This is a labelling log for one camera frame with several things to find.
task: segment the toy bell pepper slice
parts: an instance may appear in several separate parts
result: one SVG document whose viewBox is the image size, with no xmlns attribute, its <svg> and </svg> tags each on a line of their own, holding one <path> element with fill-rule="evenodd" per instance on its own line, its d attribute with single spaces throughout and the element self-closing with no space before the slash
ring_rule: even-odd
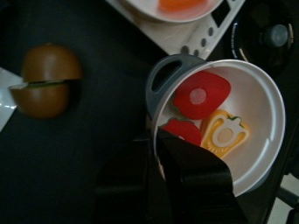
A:
<svg viewBox="0 0 299 224">
<path fill-rule="evenodd" d="M 192 122 L 171 118 L 161 129 L 167 130 L 186 142 L 198 146 L 202 145 L 202 131 Z"/>
<path fill-rule="evenodd" d="M 202 120 L 226 101 L 230 90 L 231 85 L 224 78 L 199 71 L 176 88 L 172 104 L 187 118 Z"/>
<path fill-rule="evenodd" d="M 239 116 L 218 109 L 200 123 L 200 147 L 223 158 L 247 139 L 248 126 Z"/>
</svg>

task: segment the yellow pepper slice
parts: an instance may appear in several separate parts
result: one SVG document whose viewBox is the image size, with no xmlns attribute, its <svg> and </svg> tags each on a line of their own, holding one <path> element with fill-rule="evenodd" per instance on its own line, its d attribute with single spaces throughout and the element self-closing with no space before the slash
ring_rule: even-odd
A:
<svg viewBox="0 0 299 224">
<path fill-rule="evenodd" d="M 203 133 L 200 147 L 223 158 L 248 139 L 248 126 L 240 117 L 231 115 L 226 110 L 218 109 L 202 121 Z"/>
</svg>

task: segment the orange food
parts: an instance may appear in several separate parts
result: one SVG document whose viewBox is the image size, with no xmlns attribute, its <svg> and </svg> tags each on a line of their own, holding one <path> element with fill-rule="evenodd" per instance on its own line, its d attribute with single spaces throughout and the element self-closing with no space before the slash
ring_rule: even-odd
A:
<svg viewBox="0 0 299 224">
<path fill-rule="evenodd" d="M 184 11 L 198 6 L 207 0 L 159 0 L 159 8 L 163 11 Z"/>
</svg>

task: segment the black surface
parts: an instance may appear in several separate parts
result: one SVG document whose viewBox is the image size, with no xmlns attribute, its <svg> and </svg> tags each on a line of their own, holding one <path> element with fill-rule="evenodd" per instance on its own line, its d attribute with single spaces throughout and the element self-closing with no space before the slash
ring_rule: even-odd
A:
<svg viewBox="0 0 299 224">
<path fill-rule="evenodd" d="M 157 130 L 156 150 L 173 223 L 235 223 L 247 219 L 232 193 L 227 164 L 206 149 Z"/>
<path fill-rule="evenodd" d="M 251 62 L 264 69 L 271 77 L 276 77 L 290 61 L 294 50 L 294 28 L 298 26 L 286 1 L 247 1 L 232 24 L 228 43 L 232 57 Z M 275 35 L 272 41 L 268 35 L 270 29 L 276 25 L 282 25 L 287 33 L 287 41 L 280 46 L 272 44 L 279 35 Z"/>
<path fill-rule="evenodd" d="M 79 56 L 68 111 L 33 120 L 19 111 L 0 133 L 0 223 L 89 223 L 96 175 L 145 128 L 145 77 L 164 56 L 104 1 L 12 1 L 0 67 L 21 73 L 25 52 L 52 42 Z"/>
<path fill-rule="evenodd" d="M 120 150 L 97 175 L 92 223 L 147 222 L 147 140 L 136 140 Z"/>
</svg>

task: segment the toy food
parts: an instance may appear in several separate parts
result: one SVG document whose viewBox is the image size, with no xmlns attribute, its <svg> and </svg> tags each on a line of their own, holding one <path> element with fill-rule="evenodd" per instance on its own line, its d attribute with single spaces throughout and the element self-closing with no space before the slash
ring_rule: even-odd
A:
<svg viewBox="0 0 299 224">
<path fill-rule="evenodd" d="M 67 47 L 45 44 L 32 48 L 23 59 L 24 84 L 9 87 L 17 110 L 37 119 L 60 115 L 69 101 L 67 81 L 80 78 L 80 61 Z"/>
<path fill-rule="evenodd" d="M 65 82 L 20 84 L 9 87 L 17 109 L 37 118 L 57 116 L 68 106 L 69 86 Z"/>
<path fill-rule="evenodd" d="M 159 0 L 159 8 L 167 12 L 184 11 L 206 1 L 207 0 Z"/>
<path fill-rule="evenodd" d="M 186 140 L 188 143 L 200 146 L 202 132 L 192 122 L 179 121 L 178 119 L 172 118 L 161 128 L 180 139 Z"/>
<path fill-rule="evenodd" d="M 242 122 L 240 117 L 222 109 L 202 121 L 200 131 L 202 148 L 219 158 L 223 158 L 248 139 L 248 126 Z"/>
<path fill-rule="evenodd" d="M 176 88 L 172 104 L 187 118 L 202 120 L 224 102 L 230 90 L 230 82 L 224 78 L 200 71 Z"/>
</svg>

